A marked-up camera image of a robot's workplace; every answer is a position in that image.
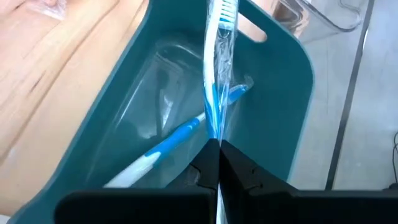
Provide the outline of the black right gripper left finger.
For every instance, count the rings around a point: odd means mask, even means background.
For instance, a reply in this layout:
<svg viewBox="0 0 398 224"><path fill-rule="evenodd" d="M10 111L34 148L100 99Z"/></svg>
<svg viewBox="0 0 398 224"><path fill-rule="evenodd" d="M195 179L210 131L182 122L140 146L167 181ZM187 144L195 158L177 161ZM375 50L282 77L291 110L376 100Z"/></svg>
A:
<svg viewBox="0 0 398 224"><path fill-rule="evenodd" d="M216 224L220 145L209 139L162 189L72 192L57 204L55 224Z"/></svg>

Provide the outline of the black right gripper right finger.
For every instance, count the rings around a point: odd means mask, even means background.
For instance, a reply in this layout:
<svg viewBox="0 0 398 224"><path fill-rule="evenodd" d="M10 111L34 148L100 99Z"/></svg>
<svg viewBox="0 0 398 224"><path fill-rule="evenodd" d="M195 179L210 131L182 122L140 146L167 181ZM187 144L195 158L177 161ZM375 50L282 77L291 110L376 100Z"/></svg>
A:
<svg viewBox="0 0 398 224"><path fill-rule="evenodd" d="M229 224L398 224L398 189L299 190L228 141L220 187Z"/></svg>

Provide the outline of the blue white toothbrush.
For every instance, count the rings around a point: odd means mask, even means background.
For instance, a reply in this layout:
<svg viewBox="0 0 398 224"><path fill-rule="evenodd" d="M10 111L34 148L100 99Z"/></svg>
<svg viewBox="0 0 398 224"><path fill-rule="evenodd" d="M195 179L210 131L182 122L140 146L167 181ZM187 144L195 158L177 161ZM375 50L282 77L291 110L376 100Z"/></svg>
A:
<svg viewBox="0 0 398 224"><path fill-rule="evenodd" d="M239 0L209 0L203 53L203 85L208 136L224 138Z"/></svg>
<svg viewBox="0 0 398 224"><path fill-rule="evenodd" d="M109 182L104 184L103 187L128 188L132 186L164 160L177 146L193 136L204 120L205 112L202 112L181 124L169 137L138 157Z"/></svg>

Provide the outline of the teal plastic bin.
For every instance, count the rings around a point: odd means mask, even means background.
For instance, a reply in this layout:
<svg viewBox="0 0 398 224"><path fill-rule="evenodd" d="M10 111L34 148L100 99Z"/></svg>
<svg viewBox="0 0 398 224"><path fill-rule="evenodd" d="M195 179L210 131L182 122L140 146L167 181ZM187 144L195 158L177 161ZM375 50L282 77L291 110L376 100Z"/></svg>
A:
<svg viewBox="0 0 398 224"><path fill-rule="evenodd" d="M208 0L149 0L124 49L55 172L8 224L55 224L57 204L103 185L204 110L203 43ZM224 141L287 180L313 90L313 69L300 42L250 0L239 11L267 33L237 33L233 79L253 86L228 108ZM162 189L209 140L205 124L129 188Z"/></svg>

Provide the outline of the clear plastic bin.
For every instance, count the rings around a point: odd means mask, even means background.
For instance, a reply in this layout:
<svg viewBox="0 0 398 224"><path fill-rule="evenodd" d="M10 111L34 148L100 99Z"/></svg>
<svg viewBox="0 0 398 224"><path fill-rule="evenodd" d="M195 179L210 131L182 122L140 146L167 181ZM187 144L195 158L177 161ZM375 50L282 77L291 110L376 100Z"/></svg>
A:
<svg viewBox="0 0 398 224"><path fill-rule="evenodd" d="M302 43L356 30L368 0L279 0L274 18Z"/></svg>

